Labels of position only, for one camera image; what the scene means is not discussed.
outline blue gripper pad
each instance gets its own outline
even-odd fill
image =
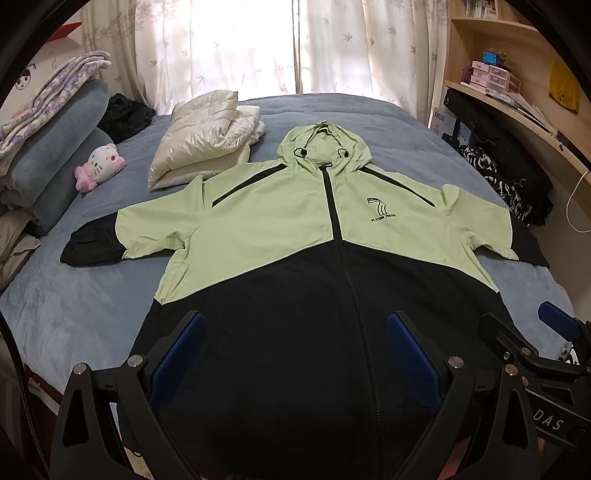
[[[538,318],[568,342],[579,340],[578,321],[560,310],[556,305],[545,301],[538,309]]]
[[[196,314],[152,374],[152,408],[170,403],[205,340],[205,318]]]
[[[413,334],[404,326],[398,315],[388,317],[386,325],[388,343],[402,371],[413,389],[418,402],[436,413],[441,408],[443,399],[439,390],[440,379],[437,370],[423,352]]]

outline metal screw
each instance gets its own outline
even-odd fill
[[[462,360],[458,356],[451,356],[450,358],[447,359],[447,363],[449,364],[450,367],[456,368],[456,369],[462,368],[464,366],[464,360]]]
[[[86,372],[86,364],[76,364],[72,369],[74,375],[82,375],[84,372]]]
[[[130,367],[139,367],[144,361],[144,357],[141,355],[132,355],[127,359],[127,364]]]
[[[510,376],[514,377],[519,373],[519,370],[517,370],[517,367],[513,364],[507,364],[505,365],[505,372],[507,372]]]

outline jacket sleeve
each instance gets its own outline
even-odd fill
[[[184,248],[203,219],[203,182],[92,220],[72,233],[60,261],[73,267],[113,264],[160,250]]]
[[[470,249],[484,246],[510,260],[549,267],[534,235],[509,209],[455,185],[444,185],[442,192],[444,208]]]

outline white down jacket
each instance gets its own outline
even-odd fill
[[[257,106],[238,106],[238,92],[214,90],[178,103],[148,172],[151,190],[204,179],[248,162],[265,132]]]

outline pink plush toy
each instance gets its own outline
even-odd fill
[[[125,159],[117,154],[117,147],[110,143],[95,149],[84,165],[74,169],[76,190],[91,192],[125,168]]]

